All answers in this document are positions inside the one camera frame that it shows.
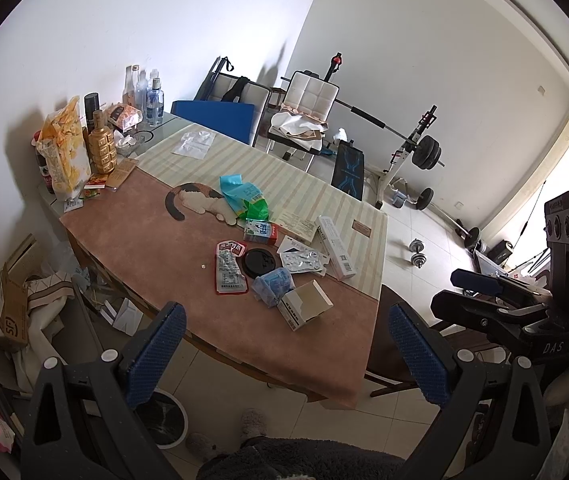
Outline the blue green snack bag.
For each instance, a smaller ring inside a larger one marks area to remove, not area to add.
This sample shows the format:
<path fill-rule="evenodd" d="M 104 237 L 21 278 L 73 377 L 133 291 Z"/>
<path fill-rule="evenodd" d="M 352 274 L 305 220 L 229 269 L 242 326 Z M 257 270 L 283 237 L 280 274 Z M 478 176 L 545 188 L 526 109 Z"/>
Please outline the blue green snack bag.
<path fill-rule="evenodd" d="M 269 219 L 269 207 L 263 192 L 251 182 L 244 182 L 241 174 L 219 178 L 220 191 L 227 204 L 240 220 Z"/>

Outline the clear plastic bag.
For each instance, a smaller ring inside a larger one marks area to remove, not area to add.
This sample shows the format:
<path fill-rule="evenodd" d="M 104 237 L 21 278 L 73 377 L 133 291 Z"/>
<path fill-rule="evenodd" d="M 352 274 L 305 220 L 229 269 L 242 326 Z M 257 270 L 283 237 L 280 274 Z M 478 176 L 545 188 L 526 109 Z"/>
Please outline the clear plastic bag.
<path fill-rule="evenodd" d="M 185 132 L 173 149 L 173 154 L 202 160 L 213 145 L 216 133 L 205 129 Z"/>

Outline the barbell weight rack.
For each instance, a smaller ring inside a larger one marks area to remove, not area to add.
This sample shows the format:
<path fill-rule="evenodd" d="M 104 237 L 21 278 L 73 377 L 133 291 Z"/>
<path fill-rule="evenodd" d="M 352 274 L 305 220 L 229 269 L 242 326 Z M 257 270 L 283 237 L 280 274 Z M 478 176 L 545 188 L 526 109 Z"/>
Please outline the barbell weight rack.
<path fill-rule="evenodd" d="M 391 131 L 391 133 L 394 133 L 395 136 L 399 136 L 399 138 L 403 140 L 400 148 L 397 148 L 397 150 L 391 154 L 388 170 L 383 171 L 381 177 L 377 180 L 377 201 L 374 204 L 375 208 L 382 208 L 386 189 L 394 182 L 399 170 L 405 165 L 408 158 L 411 158 L 411 162 L 414 166 L 421 170 L 432 170 L 436 165 L 445 166 L 444 162 L 441 162 L 441 144 L 439 144 L 433 136 L 426 134 L 426 131 L 429 130 L 429 127 L 431 127 L 437 119 L 436 105 L 432 105 L 421 116 L 418 124 L 409 136 L 405 136 L 398 130 L 391 128 L 386 122 L 382 122 L 381 119 L 374 117 L 361 108 L 350 105 L 342 100 L 337 100 L 337 102 L 339 105 L 346 107 L 350 113 L 365 119 L 367 122 L 371 122 L 372 125 L 383 130 Z"/>

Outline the black round lid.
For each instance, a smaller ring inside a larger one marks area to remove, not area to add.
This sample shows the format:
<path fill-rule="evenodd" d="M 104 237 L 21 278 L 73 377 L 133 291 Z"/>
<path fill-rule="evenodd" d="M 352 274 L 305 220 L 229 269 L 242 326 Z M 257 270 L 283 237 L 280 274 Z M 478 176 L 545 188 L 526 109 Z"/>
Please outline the black round lid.
<path fill-rule="evenodd" d="M 278 263 L 274 255 L 267 249 L 249 249 L 240 259 L 243 272 L 252 280 L 275 271 Z"/>

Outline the white round trash bin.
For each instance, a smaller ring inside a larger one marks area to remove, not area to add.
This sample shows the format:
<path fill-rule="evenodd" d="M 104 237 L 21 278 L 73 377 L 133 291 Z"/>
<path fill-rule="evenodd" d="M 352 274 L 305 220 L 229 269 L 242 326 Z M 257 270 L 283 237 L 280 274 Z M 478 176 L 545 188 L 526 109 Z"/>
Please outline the white round trash bin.
<path fill-rule="evenodd" d="M 160 388 L 153 391 L 147 402 L 136 406 L 134 413 L 161 450 L 176 448 L 188 436 L 189 421 L 184 406 Z"/>

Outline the cardboard box on floor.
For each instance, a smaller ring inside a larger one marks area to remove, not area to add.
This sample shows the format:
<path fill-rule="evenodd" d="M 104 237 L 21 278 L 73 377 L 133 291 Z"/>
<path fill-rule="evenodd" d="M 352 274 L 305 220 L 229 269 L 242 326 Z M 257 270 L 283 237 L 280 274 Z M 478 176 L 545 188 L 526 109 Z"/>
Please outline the cardboard box on floor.
<path fill-rule="evenodd" d="M 0 330 L 4 346 L 11 350 L 27 344 L 26 282 L 38 273 L 42 258 L 42 246 L 33 234 L 28 234 L 0 271 Z"/>

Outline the white padded chair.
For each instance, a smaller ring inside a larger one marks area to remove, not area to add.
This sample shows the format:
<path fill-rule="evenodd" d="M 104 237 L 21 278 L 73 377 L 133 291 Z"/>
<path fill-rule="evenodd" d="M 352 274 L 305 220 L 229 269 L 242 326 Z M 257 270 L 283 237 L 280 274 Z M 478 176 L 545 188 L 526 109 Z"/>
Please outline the white padded chair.
<path fill-rule="evenodd" d="M 294 72 L 278 112 L 271 117 L 266 153 L 272 152 L 277 144 L 285 147 L 284 160 L 296 152 L 303 153 L 308 156 L 308 171 L 323 148 L 329 129 L 327 120 L 338 95 L 336 84 L 299 70 Z"/>

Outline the blue chair back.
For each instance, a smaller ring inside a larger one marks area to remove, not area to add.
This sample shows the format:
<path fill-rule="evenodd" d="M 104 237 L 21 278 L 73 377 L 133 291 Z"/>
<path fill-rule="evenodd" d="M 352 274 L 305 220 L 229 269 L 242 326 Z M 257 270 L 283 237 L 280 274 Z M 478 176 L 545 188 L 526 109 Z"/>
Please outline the blue chair back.
<path fill-rule="evenodd" d="M 170 113 L 225 136 L 253 143 L 254 105 L 222 101 L 174 101 Z"/>

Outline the cream medicine box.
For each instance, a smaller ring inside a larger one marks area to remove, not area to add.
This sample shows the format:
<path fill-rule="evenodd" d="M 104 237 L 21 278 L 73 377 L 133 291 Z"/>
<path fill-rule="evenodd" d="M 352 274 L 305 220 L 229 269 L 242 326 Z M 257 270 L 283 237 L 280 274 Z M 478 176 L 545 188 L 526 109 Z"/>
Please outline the cream medicine box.
<path fill-rule="evenodd" d="M 285 235 L 295 238 L 305 244 L 313 243 L 313 238 L 317 232 L 317 223 L 294 214 L 294 212 L 283 210 L 275 218 L 275 224 Z"/>

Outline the long white box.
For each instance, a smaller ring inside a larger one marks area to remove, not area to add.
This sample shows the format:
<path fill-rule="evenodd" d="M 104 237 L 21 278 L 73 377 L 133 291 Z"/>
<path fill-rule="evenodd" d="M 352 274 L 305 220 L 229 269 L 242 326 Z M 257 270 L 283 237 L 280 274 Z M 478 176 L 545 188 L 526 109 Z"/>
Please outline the long white box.
<path fill-rule="evenodd" d="M 327 216 L 319 216 L 317 223 L 322 243 L 329 253 L 337 278 L 339 280 L 354 278 L 356 275 L 354 263 L 350 259 L 350 255 L 333 220 Z"/>

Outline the brown mat label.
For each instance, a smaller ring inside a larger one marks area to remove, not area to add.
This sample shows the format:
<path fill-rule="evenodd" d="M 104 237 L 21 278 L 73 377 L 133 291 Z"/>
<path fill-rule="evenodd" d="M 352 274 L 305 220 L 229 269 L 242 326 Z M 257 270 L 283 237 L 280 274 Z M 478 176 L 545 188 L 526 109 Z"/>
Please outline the brown mat label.
<path fill-rule="evenodd" d="M 366 226 L 365 224 L 363 224 L 358 220 L 353 221 L 351 228 L 359 232 L 360 234 L 365 235 L 366 237 L 369 237 L 371 235 L 371 229 L 369 228 L 369 226 Z"/>

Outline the silver blister pack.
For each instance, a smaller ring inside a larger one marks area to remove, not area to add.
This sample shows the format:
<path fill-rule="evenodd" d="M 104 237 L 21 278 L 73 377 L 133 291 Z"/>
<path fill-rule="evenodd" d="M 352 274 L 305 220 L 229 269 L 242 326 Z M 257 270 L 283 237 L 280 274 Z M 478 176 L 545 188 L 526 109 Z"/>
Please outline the silver blister pack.
<path fill-rule="evenodd" d="M 316 250 L 305 252 L 281 252 L 281 263 L 291 274 L 317 273 L 325 271 L 323 257 Z"/>

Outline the white cardboard box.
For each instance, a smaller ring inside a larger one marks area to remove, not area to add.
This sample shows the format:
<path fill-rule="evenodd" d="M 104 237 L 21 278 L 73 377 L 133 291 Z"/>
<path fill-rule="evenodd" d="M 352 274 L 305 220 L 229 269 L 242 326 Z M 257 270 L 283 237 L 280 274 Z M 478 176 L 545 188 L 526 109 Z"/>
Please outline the white cardboard box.
<path fill-rule="evenodd" d="M 333 302 L 316 280 L 295 287 L 278 302 L 278 310 L 293 332 L 332 307 Z"/>

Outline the small dumbbell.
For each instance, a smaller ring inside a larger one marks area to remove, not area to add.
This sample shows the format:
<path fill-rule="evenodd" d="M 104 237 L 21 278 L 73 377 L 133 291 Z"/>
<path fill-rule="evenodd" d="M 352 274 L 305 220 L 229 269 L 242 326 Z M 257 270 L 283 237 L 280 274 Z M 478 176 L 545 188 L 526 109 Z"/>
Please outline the small dumbbell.
<path fill-rule="evenodd" d="M 413 266 L 421 269 L 426 264 L 426 255 L 424 253 L 424 244 L 422 240 L 415 238 L 409 244 L 409 252 L 411 252 L 410 262 Z"/>

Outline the yellow chips bag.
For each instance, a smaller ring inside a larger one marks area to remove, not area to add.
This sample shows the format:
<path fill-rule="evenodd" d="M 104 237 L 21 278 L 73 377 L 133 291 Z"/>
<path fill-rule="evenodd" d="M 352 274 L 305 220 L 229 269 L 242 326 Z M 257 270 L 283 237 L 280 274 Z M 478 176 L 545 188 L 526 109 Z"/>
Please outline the yellow chips bag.
<path fill-rule="evenodd" d="M 79 96 L 73 96 L 49 114 L 36 140 L 36 150 L 45 157 L 53 192 L 60 200 L 75 200 L 91 177 L 78 101 Z"/>

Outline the red blister pill packet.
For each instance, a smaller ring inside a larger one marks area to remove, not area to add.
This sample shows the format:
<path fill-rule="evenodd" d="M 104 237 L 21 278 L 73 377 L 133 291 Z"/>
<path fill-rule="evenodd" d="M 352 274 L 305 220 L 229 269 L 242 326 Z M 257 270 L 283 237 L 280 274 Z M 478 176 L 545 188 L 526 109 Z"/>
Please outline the red blister pill packet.
<path fill-rule="evenodd" d="M 246 276 L 238 260 L 246 247 L 236 240 L 224 240 L 216 246 L 215 288 L 218 295 L 242 295 L 248 292 Z"/>

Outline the blue plastic wrapper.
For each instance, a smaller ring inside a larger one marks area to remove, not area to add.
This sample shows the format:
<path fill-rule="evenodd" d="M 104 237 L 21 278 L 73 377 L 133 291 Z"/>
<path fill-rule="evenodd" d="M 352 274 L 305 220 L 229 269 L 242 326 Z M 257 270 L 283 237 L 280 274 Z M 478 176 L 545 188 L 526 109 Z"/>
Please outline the blue plastic wrapper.
<path fill-rule="evenodd" d="M 255 278 L 251 288 L 260 301 L 273 308 L 288 292 L 292 292 L 295 284 L 289 270 L 278 268 Z"/>

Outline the clear water bottle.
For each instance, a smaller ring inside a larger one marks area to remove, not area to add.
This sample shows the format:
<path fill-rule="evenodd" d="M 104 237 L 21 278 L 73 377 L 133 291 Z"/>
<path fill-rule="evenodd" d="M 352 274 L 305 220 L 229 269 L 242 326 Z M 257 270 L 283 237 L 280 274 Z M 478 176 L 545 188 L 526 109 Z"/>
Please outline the clear water bottle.
<path fill-rule="evenodd" d="M 147 93 L 147 122 L 150 126 L 162 124 L 164 115 L 164 92 L 160 77 L 154 77 Z"/>

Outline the red blue milk carton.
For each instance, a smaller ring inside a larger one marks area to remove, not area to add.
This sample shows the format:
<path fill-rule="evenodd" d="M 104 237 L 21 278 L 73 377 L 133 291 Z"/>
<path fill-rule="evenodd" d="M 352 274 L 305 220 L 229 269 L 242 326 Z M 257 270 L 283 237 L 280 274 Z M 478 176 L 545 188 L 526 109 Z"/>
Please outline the red blue milk carton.
<path fill-rule="evenodd" d="M 244 225 L 243 240 L 275 245 L 278 240 L 278 226 L 269 221 L 248 219 Z"/>

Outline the gold embossed bottle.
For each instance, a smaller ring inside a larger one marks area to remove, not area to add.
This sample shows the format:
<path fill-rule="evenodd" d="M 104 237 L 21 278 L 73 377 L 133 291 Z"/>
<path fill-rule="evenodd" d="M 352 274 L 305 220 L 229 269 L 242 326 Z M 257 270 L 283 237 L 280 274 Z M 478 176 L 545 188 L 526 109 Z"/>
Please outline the gold embossed bottle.
<path fill-rule="evenodd" d="M 88 134 L 88 150 L 98 174 L 110 174 L 116 166 L 114 134 L 102 110 L 94 112 L 94 130 Z"/>

